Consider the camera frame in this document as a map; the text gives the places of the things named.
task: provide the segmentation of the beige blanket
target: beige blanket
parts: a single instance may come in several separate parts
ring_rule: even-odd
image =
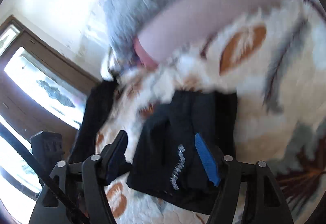
[[[237,91],[237,160],[267,162],[296,224],[304,223],[326,190],[326,23],[318,3],[284,0],[242,15],[221,32],[177,51],[155,71],[122,76],[97,152],[119,130],[128,133],[132,161],[142,124],[175,90]],[[206,223],[208,216],[136,192],[127,176],[106,190],[117,223]],[[241,191],[234,223],[241,219]]]

